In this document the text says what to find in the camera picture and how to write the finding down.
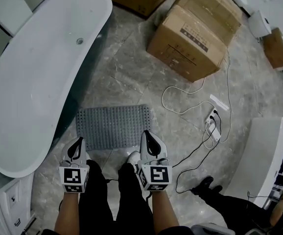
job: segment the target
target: leg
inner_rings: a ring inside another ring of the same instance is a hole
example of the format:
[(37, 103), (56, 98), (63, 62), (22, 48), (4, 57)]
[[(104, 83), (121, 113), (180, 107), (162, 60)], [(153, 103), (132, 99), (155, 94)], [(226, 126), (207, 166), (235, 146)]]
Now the leg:
[(107, 183), (99, 165), (87, 160), (90, 166), (85, 193), (79, 199), (80, 234), (104, 233), (113, 223), (111, 210), (107, 202)]
[(154, 234), (152, 212), (142, 197), (142, 190), (134, 167), (125, 163), (118, 171), (121, 193), (117, 225), (134, 234)]
[(269, 213), (255, 204), (205, 188), (199, 192), (205, 202), (218, 211), (224, 218), (229, 229), (236, 234), (246, 234), (253, 228), (268, 228)]

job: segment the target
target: marble floor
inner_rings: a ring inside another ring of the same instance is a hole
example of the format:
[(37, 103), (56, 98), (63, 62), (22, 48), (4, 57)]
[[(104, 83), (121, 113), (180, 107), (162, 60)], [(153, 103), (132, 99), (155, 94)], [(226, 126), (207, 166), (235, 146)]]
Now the marble floor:
[[(147, 21), (118, 7), (113, 8), (107, 44), (82, 105), (100, 107), (148, 104), (152, 108), (153, 132), (166, 143), (172, 165), (200, 144), (205, 128), (204, 119), (211, 110), (209, 104), (203, 104), (183, 115), (177, 115), (166, 110), (161, 104), (161, 96), (167, 86), (173, 85), (192, 92), (202, 85), (202, 80), (188, 82), (145, 51), (155, 32), (155, 18), (166, 12), (173, 1), (165, 1)], [(229, 137), (224, 144), (218, 145), (199, 169), (180, 177), (179, 191), (192, 188), (207, 175), (214, 177), (214, 185), (221, 184), (225, 189), (242, 156), (251, 119), (261, 117), (261, 114), (264, 117), (283, 117), (282, 74), (270, 66), (261, 44), (249, 31), (246, 17), (243, 18), (243, 25), (229, 47), (229, 55), (232, 103), (232, 127)], [(228, 65), (223, 62), (221, 70), (208, 76), (204, 88), (196, 94), (187, 95), (174, 89), (168, 91), (165, 94), (166, 105), (175, 111), (183, 111), (208, 100), (210, 94), (229, 105), (227, 69)], [(222, 118), (222, 138), (225, 139), (230, 126), (230, 112), (219, 109), (219, 114)], [(32, 209), (37, 220), (29, 234), (54, 228), (63, 197), (58, 173), (61, 149), (75, 137), (73, 122), (35, 172)], [(99, 163), (106, 178), (116, 179), (118, 169), (128, 154), (136, 149), (138, 148), (91, 151), (90, 156)], [(173, 185), (169, 186), (167, 192), (182, 225), (212, 222), (225, 226), (222, 216), (199, 197), (190, 192), (175, 192), (176, 175), (186, 168), (198, 165), (207, 152), (202, 146), (173, 171)], [(119, 204), (117, 182), (108, 184), (108, 201), (115, 218)]]

